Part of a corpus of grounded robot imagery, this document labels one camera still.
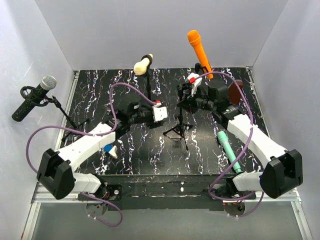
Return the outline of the mint green toy microphone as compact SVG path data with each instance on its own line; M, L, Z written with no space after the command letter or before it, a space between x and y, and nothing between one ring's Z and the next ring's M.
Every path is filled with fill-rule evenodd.
M224 131L219 131L217 133L217 139L218 139L218 142L220 143L220 145L222 146L222 148L225 152L225 155L229 160L229 163L232 164L236 160L236 156L235 156L234 151L229 143L228 136L226 135L226 133ZM232 168L233 168L234 172L237 174L240 174L243 172L241 169L241 166L238 162L235 163Z

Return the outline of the black tripod microphone stand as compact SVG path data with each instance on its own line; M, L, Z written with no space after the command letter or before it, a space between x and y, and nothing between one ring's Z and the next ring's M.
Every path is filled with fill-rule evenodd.
M177 86L178 103L183 100L184 90L186 90L187 88L188 88L188 86L186 83L179 84ZM193 125L183 122L183 109L180 106L178 108L179 108L179 114L177 116L178 124L176 126L170 128L169 130L164 131L162 134L165 137L172 139L172 137L168 136L168 133L170 133L170 132L176 133L177 135L180 136L181 139L184 140L185 149L187 151L189 151L189 148L187 146L186 137L185 137L185 131L191 129L193 127Z

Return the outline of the cream wooden microphone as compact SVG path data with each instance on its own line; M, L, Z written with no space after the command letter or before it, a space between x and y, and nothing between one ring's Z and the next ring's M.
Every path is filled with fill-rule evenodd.
M138 76L144 75L149 69L152 62L153 62L152 53L144 55L142 59L134 65L133 67L134 73Z

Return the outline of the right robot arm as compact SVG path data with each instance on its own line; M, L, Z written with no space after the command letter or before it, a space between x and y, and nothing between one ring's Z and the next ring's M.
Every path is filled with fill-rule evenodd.
M201 78L192 77L179 87L177 104L189 113L210 111L214 119L229 133L245 143L262 164L262 172L241 172L227 178L224 195L237 199L246 191L264 192L276 199L303 183L302 155L287 150L270 139L251 122L236 104L229 100L229 90L222 80L213 80L207 88Z

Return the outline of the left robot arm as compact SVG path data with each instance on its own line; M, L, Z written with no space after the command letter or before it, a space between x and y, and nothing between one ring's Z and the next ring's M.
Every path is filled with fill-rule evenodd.
M107 194L107 182L97 174L77 173L77 168L89 157L125 135L134 124L146 124L151 129L161 127L168 118L168 110L160 102L146 106L138 102L128 108L118 109L106 122L72 144L57 151L46 150L40 162L37 180L57 199L70 193L88 193L95 200Z

